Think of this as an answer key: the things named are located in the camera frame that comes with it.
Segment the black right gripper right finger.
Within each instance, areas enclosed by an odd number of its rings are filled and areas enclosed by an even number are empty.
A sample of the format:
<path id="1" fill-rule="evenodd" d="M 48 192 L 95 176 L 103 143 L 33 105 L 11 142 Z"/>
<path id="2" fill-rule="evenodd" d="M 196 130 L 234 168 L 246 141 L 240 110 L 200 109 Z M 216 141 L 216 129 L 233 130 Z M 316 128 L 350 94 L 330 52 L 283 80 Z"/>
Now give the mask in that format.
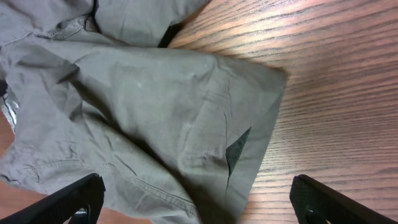
<path id="1" fill-rule="evenodd" d="M 299 224 L 397 224 L 303 174 L 294 177 L 289 198 Z"/>

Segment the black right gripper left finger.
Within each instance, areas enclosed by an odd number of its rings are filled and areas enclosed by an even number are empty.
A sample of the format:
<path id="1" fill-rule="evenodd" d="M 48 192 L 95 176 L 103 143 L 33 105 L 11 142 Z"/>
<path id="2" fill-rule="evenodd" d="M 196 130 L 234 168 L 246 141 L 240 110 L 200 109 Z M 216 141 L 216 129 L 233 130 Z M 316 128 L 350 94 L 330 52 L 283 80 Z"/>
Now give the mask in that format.
<path id="1" fill-rule="evenodd" d="M 92 173 L 6 218 L 1 224 L 96 224 L 106 189 Z"/>

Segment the grey shorts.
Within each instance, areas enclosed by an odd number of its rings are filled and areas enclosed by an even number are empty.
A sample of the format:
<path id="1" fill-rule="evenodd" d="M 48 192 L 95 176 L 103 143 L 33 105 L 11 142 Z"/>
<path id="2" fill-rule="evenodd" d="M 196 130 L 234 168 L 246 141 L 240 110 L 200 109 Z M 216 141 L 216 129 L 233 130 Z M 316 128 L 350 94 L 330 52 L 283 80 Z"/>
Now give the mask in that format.
<path id="1" fill-rule="evenodd" d="M 1 2 L 1 78 L 19 108 L 9 185 L 51 194 L 102 176 L 104 206 L 153 223 L 236 223 L 286 76 L 165 49 L 202 1 Z"/>

